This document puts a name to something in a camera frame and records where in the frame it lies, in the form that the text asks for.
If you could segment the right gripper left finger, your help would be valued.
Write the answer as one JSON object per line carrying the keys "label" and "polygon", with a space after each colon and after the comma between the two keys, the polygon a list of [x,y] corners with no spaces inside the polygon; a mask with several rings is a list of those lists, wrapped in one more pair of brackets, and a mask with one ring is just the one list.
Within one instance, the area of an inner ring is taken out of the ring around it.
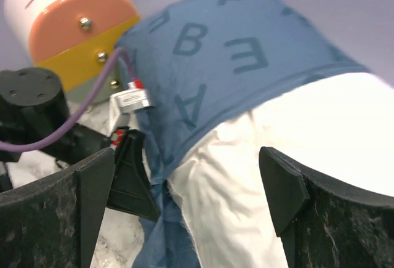
{"label": "right gripper left finger", "polygon": [[105,148],[1,194],[1,267],[89,267],[115,171]]}

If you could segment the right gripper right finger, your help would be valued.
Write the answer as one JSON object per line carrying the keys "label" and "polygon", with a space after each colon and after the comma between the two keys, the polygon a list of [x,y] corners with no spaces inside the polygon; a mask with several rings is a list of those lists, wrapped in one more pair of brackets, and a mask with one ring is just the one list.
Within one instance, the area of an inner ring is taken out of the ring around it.
{"label": "right gripper right finger", "polygon": [[393,198],[311,169],[272,147],[260,174],[289,267],[393,267]]}

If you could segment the white pillow with red logo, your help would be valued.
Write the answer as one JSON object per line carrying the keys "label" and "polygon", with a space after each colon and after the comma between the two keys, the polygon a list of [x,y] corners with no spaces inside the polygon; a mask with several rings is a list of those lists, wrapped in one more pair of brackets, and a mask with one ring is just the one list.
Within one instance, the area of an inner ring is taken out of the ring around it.
{"label": "white pillow with red logo", "polygon": [[286,267],[259,150],[362,189],[393,195],[393,88],[376,75],[321,79],[225,121],[168,178],[202,267]]}

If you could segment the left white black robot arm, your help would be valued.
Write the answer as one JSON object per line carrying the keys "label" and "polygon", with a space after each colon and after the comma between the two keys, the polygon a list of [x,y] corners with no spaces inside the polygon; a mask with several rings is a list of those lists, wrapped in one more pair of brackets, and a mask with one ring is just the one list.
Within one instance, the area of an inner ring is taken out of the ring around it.
{"label": "left white black robot arm", "polygon": [[[11,144],[37,142],[57,130],[70,116],[60,78],[45,68],[1,72],[1,140]],[[115,176],[107,206],[156,222],[160,211],[151,194],[142,161],[144,134],[116,124],[105,136],[76,123],[42,152],[75,164],[113,147]]]}

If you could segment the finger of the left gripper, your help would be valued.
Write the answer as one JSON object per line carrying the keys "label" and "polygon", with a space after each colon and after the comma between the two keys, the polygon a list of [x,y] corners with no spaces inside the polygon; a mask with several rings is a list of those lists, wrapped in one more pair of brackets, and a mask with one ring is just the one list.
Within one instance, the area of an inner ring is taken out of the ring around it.
{"label": "finger of the left gripper", "polygon": [[145,135],[136,129],[117,129],[112,133],[115,174],[107,207],[156,222],[160,211],[143,165],[144,138]]}

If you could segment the blue lettered pillowcase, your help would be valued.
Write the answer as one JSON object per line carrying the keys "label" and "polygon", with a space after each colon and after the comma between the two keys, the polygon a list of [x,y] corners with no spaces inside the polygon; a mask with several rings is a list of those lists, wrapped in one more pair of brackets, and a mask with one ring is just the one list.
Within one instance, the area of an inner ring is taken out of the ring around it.
{"label": "blue lettered pillowcase", "polygon": [[145,134],[157,223],[134,267],[286,267],[259,170],[267,101],[366,67],[281,0],[184,0],[122,35],[154,106]]}

